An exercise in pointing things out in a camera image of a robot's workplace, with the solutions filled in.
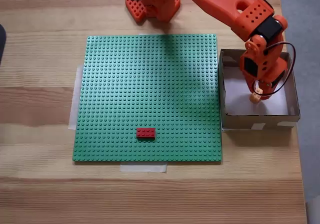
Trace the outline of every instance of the red lego brick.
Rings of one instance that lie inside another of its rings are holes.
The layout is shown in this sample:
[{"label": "red lego brick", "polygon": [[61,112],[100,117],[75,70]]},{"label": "red lego brick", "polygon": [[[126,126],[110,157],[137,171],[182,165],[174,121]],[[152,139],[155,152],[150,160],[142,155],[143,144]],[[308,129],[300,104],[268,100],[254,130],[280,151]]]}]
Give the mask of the red lego brick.
[{"label": "red lego brick", "polygon": [[155,128],[137,128],[136,129],[136,138],[155,139],[156,138],[156,129]]}]

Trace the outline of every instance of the small orange object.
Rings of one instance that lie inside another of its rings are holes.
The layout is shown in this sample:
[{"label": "small orange object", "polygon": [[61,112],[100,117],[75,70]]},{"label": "small orange object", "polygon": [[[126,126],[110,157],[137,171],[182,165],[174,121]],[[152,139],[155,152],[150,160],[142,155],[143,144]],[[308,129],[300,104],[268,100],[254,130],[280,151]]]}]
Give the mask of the small orange object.
[{"label": "small orange object", "polygon": [[125,0],[126,7],[136,22],[147,17],[169,22],[180,7],[180,0]]},{"label": "small orange object", "polygon": [[[256,91],[258,94],[262,94],[262,93],[263,93],[262,89],[260,89],[260,88],[258,88],[258,87],[255,88],[255,91]],[[256,94],[256,93],[252,93],[252,94],[251,94],[251,96],[250,96],[250,101],[251,101],[251,103],[259,103],[259,102],[260,102],[261,96],[258,95],[258,94]]]}]

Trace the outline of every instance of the black object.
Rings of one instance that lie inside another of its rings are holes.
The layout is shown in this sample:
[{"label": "black object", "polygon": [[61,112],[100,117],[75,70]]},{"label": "black object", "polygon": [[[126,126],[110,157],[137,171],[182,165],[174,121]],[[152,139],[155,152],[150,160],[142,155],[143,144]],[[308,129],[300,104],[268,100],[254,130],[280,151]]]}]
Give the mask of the black object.
[{"label": "black object", "polygon": [[0,24],[0,63],[1,63],[2,54],[4,53],[4,47],[7,39],[7,34],[5,32],[6,32],[5,29]]},{"label": "black object", "polygon": [[250,58],[244,58],[244,70],[253,77],[258,75],[258,65]]},{"label": "black object", "polygon": [[253,32],[255,34],[262,35],[266,42],[272,41],[281,31],[282,26],[272,16],[266,18]]}]

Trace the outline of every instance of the white tape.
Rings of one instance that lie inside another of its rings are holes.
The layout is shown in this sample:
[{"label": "white tape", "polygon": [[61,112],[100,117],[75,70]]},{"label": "white tape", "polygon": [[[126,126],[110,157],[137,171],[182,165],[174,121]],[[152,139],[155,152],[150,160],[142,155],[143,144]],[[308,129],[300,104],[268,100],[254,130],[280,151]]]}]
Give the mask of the white tape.
[{"label": "white tape", "polygon": [[165,173],[166,171],[166,162],[122,162],[120,164],[120,172]]},{"label": "white tape", "polygon": [[251,130],[262,130],[266,123],[254,123]]},{"label": "white tape", "polygon": [[81,92],[81,84],[82,84],[82,75],[83,75],[84,66],[79,66],[76,70],[75,80],[74,80],[74,88],[73,88],[73,96],[72,96],[72,104],[70,110],[69,117],[69,126],[68,129],[75,130],[77,126],[78,119],[78,108],[79,108],[79,99]]},{"label": "white tape", "polygon": [[278,123],[278,126],[295,127],[296,123],[295,122],[282,121],[282,122]]}]

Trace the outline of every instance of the cardboard box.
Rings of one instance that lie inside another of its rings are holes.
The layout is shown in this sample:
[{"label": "cardboard box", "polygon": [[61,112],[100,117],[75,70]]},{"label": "cardboard box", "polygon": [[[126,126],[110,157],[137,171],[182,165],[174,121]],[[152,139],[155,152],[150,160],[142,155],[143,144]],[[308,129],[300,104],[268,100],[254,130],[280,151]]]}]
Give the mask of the cardboard box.
[{"label": "cardboard box", "polygon": [[[300,119],[299,103],[292,72],[284,87],[258,104],[249,101],[247,83],[238,68],[244,50],[222,49],[219,57],[219,95],[223,129],[290,129]],[[281,57],[291,65],[288,53]]]}]

